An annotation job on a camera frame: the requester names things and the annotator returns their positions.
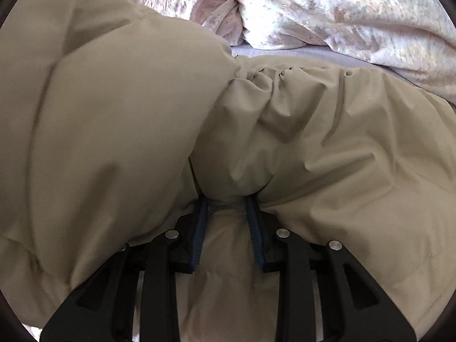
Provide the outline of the lilac bed sheet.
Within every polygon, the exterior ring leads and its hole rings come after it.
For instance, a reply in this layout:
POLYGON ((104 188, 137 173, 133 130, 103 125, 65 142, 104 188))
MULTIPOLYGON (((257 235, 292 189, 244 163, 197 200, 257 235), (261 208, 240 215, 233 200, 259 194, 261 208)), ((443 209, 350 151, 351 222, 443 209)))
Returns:
POLYGON ((346 68, 358 68, 358 67, 369 67, 369 68, 378 68, 386 71, 392 76, 404 80, 410 83, 405 77, 401 76, 399 73, 391 70, 387 66, 381 66, 377 64, 371 64, 362 60, 352 58, 350 56, 345 56, 337 52, 331 51, 328 47, 325 46, 303 46, 291 50, 258 50, 252 48, 247 43, 243 43, 239 46, 232 46, 232 55, 233 56, 293 56, 293 57, 306 57, 313 60, 321 60, 331 64, 340 65, 346 68))

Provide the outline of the white puffer down jacket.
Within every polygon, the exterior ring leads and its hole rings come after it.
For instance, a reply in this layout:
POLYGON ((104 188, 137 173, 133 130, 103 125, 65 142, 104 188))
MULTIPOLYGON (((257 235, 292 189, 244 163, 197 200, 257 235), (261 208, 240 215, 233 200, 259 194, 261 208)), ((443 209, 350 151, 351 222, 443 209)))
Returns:
POLYGON ((43 328, 125 246, 209 200, 183 341, 272 341, 244 206, 337 240, 417 339, 455 295, 455 100, 376 67, 233 56, 138 0, 1 0, 1 292, 43 328))

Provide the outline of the pink floral duvet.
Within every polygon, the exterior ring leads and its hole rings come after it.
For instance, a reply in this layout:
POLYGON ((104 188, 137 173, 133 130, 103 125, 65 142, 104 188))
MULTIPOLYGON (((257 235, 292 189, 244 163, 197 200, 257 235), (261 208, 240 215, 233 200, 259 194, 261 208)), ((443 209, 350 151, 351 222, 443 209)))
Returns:
POLYGON ((385 66, 455 100, 455 6, 451 0, 138 0, 193 21, 229 45, 257 50, 323 46, 385 66))

